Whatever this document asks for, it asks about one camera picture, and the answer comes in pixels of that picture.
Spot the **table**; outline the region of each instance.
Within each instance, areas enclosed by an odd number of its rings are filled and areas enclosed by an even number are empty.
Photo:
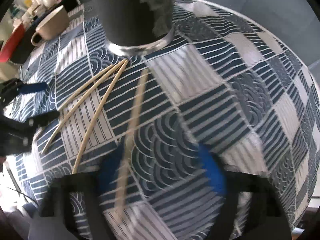
[[[123,59],[107,51],[90,4],[69,13],[69,28],[35,49],[23,66],[28,82],[49,89],[19,96],[12,116],[23,121],[57,108],[102,68]],[[175,0],[174,40],[160,51],[130,57],[93,129],[78,171],[87,171],[126,134],[136,86],[149,68],[140,125],[131,156],[125,218],[116,224],[115,180],[99,198],[118,239],[204,239],[224,199],[208,184],[197,142],[230,169],[267,176],[293,228],[308,206],[320,160],[319,88],[308,68],[278,38],[247,17],[202,0]],[[70,174],[100,99],[101,84],[56,136],[59,120],[17,155],[25,191],[39,202],[53,178]],[[63,118],[78,101],[62,112]],[[250,205],[242,193],[232,237],[241,235]],[[90,238],[80,193],[72,194],[81,235]]]

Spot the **blue object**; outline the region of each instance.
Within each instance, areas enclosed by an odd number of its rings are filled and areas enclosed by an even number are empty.
[[[98,194],[101,195],[107,192],[109,184],[115,180],[116,170],[119,168],[124,152],[124,143],[120,143],[119,146],[104,157],[100,164],[100,169],[97,175],[98,182]]]
[[[207,147],[199,143],[199,158],[202,163],[202,168],[206,170],[206,175],[210,179],[210,186],[219,195],[224,196],[227,193],[225,177],[222,170],[211,156]]]
[[[30,94],[30,93],[36,93],[43,90],[46,90],[48,88],[47,83],[41,82],[41,83],[34,83],[34,84],[23,84],[19,88],[19,93],[22,95]]]

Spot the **black cable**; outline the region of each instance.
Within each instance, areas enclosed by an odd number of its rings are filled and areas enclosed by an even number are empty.
[[[20,191],[18,191],[18,190],[15,190],[15,189],[13,189],[13,188],[10,188],[10,187],[7,187],[7,186],[5,186],[5,187],[8,188],[8,189],[14,190],[14,191],[18,192],[19,194],[22,194],[23,196],[29,198],[29,199],[32,200],[34,203],[36,203],[36,205],[38,206],[38,202],[37,202],[36,200],[34,200],[33,198],[29,197],[28,195],[25,195],[25,194],[23,194],[22,192],[20,192]]]

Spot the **wooden skewer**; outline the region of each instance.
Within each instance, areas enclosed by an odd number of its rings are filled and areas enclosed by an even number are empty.
[[[129,173],[129,165],[130,165],[130,156],[131,152],[134,148],[134,133],[135,129],[139,124],[139,114],[142,107],[143,101],[143,93],[145,90],[146,81],[148,78],[148,69],[145,68],[141,76],[139,78],[138,87],[136,90],[134,102],[133,102],[133,109],[131,111],[131,120],[128,125],[128,133],[125,136],[124,140],[124,156],[121,161],[121,165],[119,168],[119,175],[118,175],[118,183],[117,183],[117,191],[116,191],[116,214],[118,216],[115,217],[116,222],[119,223],[122,218],[122,212],[124,210],[124,203],[125,203],[125,187],[127,185],[128,173]]]
[[[83,154],[84,149],[85,149],[85,147],[86,147],[86,145],[87,145],[87,142],[88,142],[88,140],[89,140],[89,138],[90,138],[90,135],[91,135],[91,132],[92,132],[92,130],[93,130],[93,127],[95,126],[95,124],[96,124],[96,122],[97,122],[97,119],[98,119],[98,117],[99,117],[99,115],[100,115],[100,112],[101,112],[101,110],[102,110],[105,102],[106,102],[107,99],[108,99],[108,96],[110,95],[113,87],[115,86],[116,82],[118,81],[120,75],[122,74],[122,72],[123,72],[123,70],[125,69],[125,67],[126,67],[126,65],[127,65],[128,62],[129,62],[129,61],[126,60],[126,61],[124,62],[124,64],[121,66],[121,68],[119,69],[118,73],[117,73],[116,76],[113,78],[113,81],[112,81],[111,84],[109,85],[109,87],[108,87],[106,93],[104,94],[103,98],[101,99],[101,102],[100,102],[100,104],[99,104],[99,106],[98,106],[98,108],[97,108],[97,110],[96,110],[96,112],[95,112],[95,114],[94,114],[91,122],[90,122],[89,128],[87,129],[87,132],[86,132],[85,135],[84,135],[83,141],[82,141],[82,143],[81,143],[81,146],[80,146],[80,149],[79,149],[77,158],[76,158],[75,165],[73,166],[72,174],[75,174],[75,173],[77,172],[77,169],[78,169],[78,166],[79,166],[79,164],[80,164],[80,160],[81,160],[82,154]]]
[[[68,97],[68,99],[66,101],[63,102],[63,104],[61,106],[58,107],[57,111],[61,111],[62,109],[64,109],[82,90],[84,90],[87,86],[89,86],[93,81],[95,81],[98,77],[102,76],[105,72],[107,72],[108,70],[110,70],[113,67],[113,64],[111,64],[110,66],[106,67],[105,69],[101,70],[98,74],[96,74],[95,76],[93,76],[92,78],[90,78],[90,80],[88,80],[85,84],[83,84],[81,87],[79,87],[76,91],[73,92],[73,94]],[[45,127],[41,127],[36,134],[33,137],[33,140],[37,140],[40,136],[40,134],[44,131]]]
[[[85,101],[85,99],[98,87],[98,85],[100,85],[102,82],[105,81],[105,79],[110,76],[114,71],[116,71],[120,66],[122,65],[122,61],[119,62],[118,64],[116,64],[113,68],[111,68],[107,73],[105,73],[102,78],[100,78],[82,97],[81,99],[78,101],[78,103],[76,103],[76,105],[69,111],[69,113],[63,118],[63,120],[61,121],[61,123],[58,125],[58,127],[56,128],[56,130],[53,132],[53,134],[50,136],[49,140],[47,141],[46,145],[44,146],[43,150],[42,150],[42,154],[44,154],[49,145],[52,143],[54,137],[57,135],[57,133],[61,130],[61,128],[63,127],[63,125],[65,124],[65,122],[70,118],[70,116],[73,114],[74,111],[76,111],[76,109],[82,104],[83,101]]]

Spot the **dark gray cylinder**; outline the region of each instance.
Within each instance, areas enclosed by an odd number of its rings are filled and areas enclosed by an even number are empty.
[[[173,0],[93,0],[107,39],[118,46],[158,41],[172,28]]]

